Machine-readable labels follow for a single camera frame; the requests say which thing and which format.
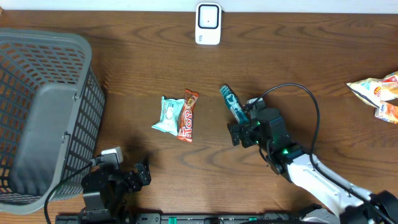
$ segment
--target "wooden table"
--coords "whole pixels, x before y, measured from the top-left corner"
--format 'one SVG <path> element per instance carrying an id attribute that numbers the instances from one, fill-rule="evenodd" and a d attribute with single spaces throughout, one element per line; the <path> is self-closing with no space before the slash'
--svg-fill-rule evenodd
<path id="1" fill-rule="evenodd" d="M 398 193 L 398 125 L 373 116 L 345 86 L 398 70 L 398 16 L 224 13 L 220 45 L 195 43 L 195 14 L 172 12 L 4 11 L 1 27 L 77 33 L 93 48 L 93 70 L 107 91 L 97 152 L 124 151 L 125 168 L 150 154 L 152 183 L 129 197 L 132 208 L 164 213 L 263 213 L 299 210 L 316 200 L 276 176 L 257 147 L 233 147 L 233 120 L 219 93 L 224 83 L 241 101 L 285 82 L 316 96 L 321 128 L 316 154 L 361 187 Z M 193 143 L 151 128 L 160 98 L 199 92 Z M 309 145 L 311 99 L 283 88 L 265 99 L 278 107 L 296 140 Z M 50 216 L 78 212 L 81 196 L 54 202 Z M 2 223 L 43 223 L 43 211 L 0 214 Z"/>

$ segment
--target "white wall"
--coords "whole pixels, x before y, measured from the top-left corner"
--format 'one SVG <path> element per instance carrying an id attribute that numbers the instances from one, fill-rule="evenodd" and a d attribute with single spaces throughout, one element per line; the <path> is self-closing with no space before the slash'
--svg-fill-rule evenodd
<path id="1" fill-rule="evenodd" d="M 3 9 L 195 11 L 197 0 L 0 0 Z M 398 13 L 398 0 L 217 0 L 226 12 Z"/>

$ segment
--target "light blue snack packet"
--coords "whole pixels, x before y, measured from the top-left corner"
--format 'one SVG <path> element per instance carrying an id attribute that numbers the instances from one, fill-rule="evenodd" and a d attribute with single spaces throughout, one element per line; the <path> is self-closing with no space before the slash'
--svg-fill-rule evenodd
<path id="1" fill-rule="evenodd" d="M 174 136 L 178 134 L 178 117 L 184 105 L 184 99 L 165 100 L 162 96 L 162 112 L 160 114 L 160 121 L 155 125 L 152 125 L 154 129 L 163 131 L 166 133 L 171 133 Z"/>

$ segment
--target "gray basket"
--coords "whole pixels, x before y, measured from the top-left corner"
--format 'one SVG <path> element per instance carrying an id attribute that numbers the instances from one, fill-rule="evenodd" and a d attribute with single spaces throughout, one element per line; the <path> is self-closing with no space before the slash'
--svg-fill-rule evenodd
<path id="1" fill-rule="evenodd" d="M 0 211 L 43 207 L 89 163 L 104 108 L 91 47 L 74 34 L 0 29 Z M 81 192 L 88 169 L 52 200 Z"/>

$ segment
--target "white rectangular device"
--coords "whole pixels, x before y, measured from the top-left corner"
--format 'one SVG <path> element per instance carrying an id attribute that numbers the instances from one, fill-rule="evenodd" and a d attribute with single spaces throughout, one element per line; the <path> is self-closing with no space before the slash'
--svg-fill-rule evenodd
<path id="1" fill-rule="evenodd" d="M 195 41 L 197 44 L 217 45 L 221 39 L 221 6 L 203 2 L 197 6 Z"/>

